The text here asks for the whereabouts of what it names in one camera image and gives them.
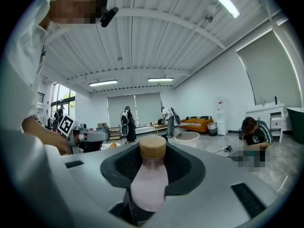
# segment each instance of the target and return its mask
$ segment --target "ceiling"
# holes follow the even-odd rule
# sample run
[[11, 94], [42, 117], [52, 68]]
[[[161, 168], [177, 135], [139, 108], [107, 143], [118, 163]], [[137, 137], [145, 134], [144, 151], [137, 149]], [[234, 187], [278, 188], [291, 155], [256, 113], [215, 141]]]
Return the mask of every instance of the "ceiling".
[[[231, 1], [237, 19], [217, 0], [108, 0], [108, 9], [119, 12], [106, 28], [52, 24], [42, 73], [83, 94], [176, 87], [275, 12], [266, 0]], [[211, 23], [209, 5], [217, 8]], [[174, 80], [150, 83], [150, 77]], [[112, 79], [118, 84], [88, 85]]]

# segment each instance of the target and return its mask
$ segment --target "dark hair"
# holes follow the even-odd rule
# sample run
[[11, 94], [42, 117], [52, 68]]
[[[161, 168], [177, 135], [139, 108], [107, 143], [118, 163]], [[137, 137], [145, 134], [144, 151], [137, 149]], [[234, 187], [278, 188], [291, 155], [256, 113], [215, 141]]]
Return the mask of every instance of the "dark hair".
[[242, 132], [244, 135], [248, 135], [248, 133], [254, 129], [257, 122], [252, 117], [248, 116], [245, 118], [245, 120], [242, 123]]
[[108, 0], [96, 0], [95, 1], [95, 14], [90, 15], [90, 23], [95, 23], [96, 19], [101, 19], [105, 13]]

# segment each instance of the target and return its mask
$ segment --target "yellow couch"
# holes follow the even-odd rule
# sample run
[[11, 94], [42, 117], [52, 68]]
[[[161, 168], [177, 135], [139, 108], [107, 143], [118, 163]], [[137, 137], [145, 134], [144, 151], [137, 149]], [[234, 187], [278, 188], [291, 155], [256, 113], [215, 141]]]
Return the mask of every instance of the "yellow couch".
[[189, 123], [189, 125], [183, 126], [182, 124], [179, 126], [180, 128], [184, 128], [191, 131], [206, 133], [208, 132], [207, 124], [213, 123], [213, 119], [207, 118], [189, 118], [188, 120], [181, 120], [182, 123]]

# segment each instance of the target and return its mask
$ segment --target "window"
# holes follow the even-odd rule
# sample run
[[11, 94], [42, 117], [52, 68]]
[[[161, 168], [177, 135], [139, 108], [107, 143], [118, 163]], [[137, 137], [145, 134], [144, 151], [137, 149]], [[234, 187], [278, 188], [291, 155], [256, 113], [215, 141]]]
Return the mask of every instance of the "window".
[[59, 89], [59, 84], [55, 84], [54, 90], [53, 90], [52, 102], [55, 102], [57, 100], [58, 89]]
[[69, 98], [70, 90], [63, 85], [60, 85], [59, 92], [58, 92], [58, 99], [57, 100], [63, 100]]
[[75, 119], [75, 101], [69, 102], [69, 116]]
[[129, 106], [136, 125], [147, 126], [162, 118], [160, 93], [108, 97], [110, 127], [121, 125], [120, 115]]
[[73, 96], [75, 96], [75, 95], [76, 95], [76, 92], [73, 91], [73, 90], [71, 90], [70, 97], [73, 97]]
[[68, 114], [75, 119], [75, 96], [76, 92], [69, 88], [55, 84], [53, 87], [51, 114], [54, 116], [56, 109], [63, 105], [63, 115]]
[[55, 112], [56, 112], [56, 106], [54, 105], [52, 106], [52, 116], [54, 116]]
[[160, 93], [136, 95], [136, 111], [139, 126], [150, 125], [162, 118]]

